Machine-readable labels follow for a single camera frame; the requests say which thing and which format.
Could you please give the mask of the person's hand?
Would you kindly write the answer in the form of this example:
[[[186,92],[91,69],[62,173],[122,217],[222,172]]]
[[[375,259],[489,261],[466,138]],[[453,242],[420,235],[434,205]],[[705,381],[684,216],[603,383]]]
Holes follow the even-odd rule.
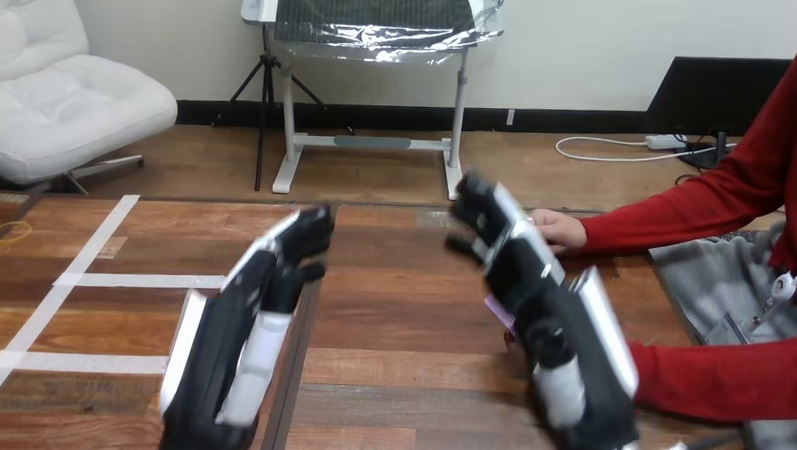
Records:
[[[585,227],[573,216],[551,209],[538,209],[532,212],[531,221],[555,254],[586,244]]]

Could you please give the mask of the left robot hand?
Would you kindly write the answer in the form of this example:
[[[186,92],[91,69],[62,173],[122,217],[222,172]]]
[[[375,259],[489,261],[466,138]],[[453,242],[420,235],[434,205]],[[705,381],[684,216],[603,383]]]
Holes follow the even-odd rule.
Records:
[[[219,291],[189,290],[161,383],[158,450],[250,450],[260,409],[305,285],[335,219],[322,204],[296,210],[258,237]]]

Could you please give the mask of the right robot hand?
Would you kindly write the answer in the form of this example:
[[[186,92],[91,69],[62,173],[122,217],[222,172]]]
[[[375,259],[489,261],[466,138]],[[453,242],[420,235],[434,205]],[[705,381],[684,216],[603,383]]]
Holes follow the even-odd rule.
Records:
[[[475,261],[512,318],[533,409],[556,450],[640,450],[638,370],[596,268],[567,280],[512,194],[472,171],[458,181],[450,211],[473,235],[450,234],[446,244]]]

